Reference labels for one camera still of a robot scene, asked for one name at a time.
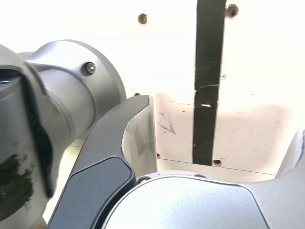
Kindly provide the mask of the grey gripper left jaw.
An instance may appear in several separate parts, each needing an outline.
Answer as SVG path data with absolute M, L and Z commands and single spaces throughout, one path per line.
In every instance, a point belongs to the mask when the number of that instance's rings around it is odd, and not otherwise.
M 153 98 L 130 97 L 89 133 L 48 223 L 50 229 L 100 229 L 115 204 L 157 171 Z

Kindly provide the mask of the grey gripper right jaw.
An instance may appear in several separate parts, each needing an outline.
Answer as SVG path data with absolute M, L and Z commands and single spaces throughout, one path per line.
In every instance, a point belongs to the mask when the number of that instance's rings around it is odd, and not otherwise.
M 125 194 L 104 229 L 302 229 L 305 133 L 297 132 L 274 179 L 229 183 L 198 176 L 149 179 Z

